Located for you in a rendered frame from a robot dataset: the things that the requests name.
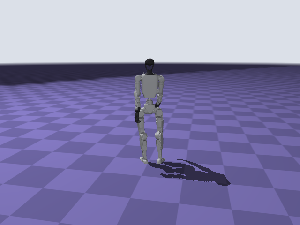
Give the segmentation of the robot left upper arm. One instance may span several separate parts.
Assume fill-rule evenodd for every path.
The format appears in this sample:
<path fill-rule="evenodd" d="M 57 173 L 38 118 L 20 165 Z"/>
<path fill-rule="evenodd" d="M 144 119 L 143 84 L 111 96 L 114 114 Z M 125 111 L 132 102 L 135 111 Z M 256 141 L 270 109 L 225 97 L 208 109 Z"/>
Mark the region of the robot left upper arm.
<path fill-rule="evenodd" d="M 141 81 L 141 78 L 142 78 L 142 75 L 137 75 L 135 77 L 135 90 L 137 92 L 138 97 L 141 95 L 141 93 L 140 93 L 140 82 L 139 82 L 139 81 Z"/>

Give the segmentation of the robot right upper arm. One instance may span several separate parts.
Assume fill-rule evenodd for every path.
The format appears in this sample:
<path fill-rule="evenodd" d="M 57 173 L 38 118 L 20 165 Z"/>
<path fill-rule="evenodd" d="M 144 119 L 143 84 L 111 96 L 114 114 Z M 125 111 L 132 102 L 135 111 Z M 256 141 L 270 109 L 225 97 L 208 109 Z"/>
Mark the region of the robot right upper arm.
<path fill-rule="evenodd" d="M 162 75 L 158 75 L 158 90 L 157 94 L 162 94 L 163 93 L 163 87 L 164 87 L 164 77 Z"/>

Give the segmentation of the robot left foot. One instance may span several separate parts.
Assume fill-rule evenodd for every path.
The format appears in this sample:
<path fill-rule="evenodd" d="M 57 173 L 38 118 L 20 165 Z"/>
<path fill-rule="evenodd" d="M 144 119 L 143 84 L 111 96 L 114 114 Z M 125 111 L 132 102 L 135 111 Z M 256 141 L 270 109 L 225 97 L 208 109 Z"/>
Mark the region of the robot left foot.
<path fill-rule="evenodd" d="M 148 160 L 145 158 L 145 160 L 143 160 L 143 157 L 140 157 L 140 160 L 144 163 L 144 164 L 148 164 Z"/>

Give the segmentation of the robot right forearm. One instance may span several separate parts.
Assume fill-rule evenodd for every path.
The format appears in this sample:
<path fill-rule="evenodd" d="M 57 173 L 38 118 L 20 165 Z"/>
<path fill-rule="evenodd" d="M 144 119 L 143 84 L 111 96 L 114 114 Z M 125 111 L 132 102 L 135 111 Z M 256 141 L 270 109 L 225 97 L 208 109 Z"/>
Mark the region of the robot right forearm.
<path fill-rule="evenodd" d="M 156 102 L 156 103 L 157 103 L 158 105 L 159 105 L 159 103 L 162 102 L 162 97 L 163 97 L 163 93 L 157 95 L 157 102 Z"/>

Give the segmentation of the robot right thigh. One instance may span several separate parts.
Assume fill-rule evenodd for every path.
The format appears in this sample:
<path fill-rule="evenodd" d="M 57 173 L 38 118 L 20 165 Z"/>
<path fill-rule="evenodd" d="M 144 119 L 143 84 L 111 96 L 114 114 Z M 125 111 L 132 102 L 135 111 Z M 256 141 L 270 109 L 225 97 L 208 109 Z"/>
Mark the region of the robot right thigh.
<path fill-rule="evenodd" d="M 155 107 L 155 117 L 156 117 L 156 125 L 157 125 L 157 132 L 155 133 L 155 138 L 159 140 L 159 134 L 163 133 L 163 111 L 159 107 Z"/>

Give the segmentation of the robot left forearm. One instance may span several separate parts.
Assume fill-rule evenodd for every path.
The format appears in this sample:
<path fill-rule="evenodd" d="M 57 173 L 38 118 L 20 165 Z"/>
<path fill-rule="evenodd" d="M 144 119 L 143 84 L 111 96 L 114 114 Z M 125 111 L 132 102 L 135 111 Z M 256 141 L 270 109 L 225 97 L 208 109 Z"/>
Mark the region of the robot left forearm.
<path fill-rule="evenodd" d="M 140 104 L 140 97 L 137 96 L 137 92 L 134 92 L 134 97 L 135 97 L 135 109 L 137 110 L 138 107 L 141 108 L 141 104 Z M 141 110 L 141 109 L 140 109 Z"/>

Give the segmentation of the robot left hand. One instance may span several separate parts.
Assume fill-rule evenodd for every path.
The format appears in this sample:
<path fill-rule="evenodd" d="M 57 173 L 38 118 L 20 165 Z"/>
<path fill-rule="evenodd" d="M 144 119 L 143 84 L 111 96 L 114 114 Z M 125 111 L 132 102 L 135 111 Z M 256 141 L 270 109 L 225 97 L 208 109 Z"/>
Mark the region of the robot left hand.
<path fill-rule="evenodd" d="M 140 107 L 138 107 L 138 109 L 137 110 L 135 110 L 136 111 L 136 113 L 135 113 L 135 122 L 136 123 L 140 123 L 140 121 L 139 121 L 139 112 L 140 112 Z"/>

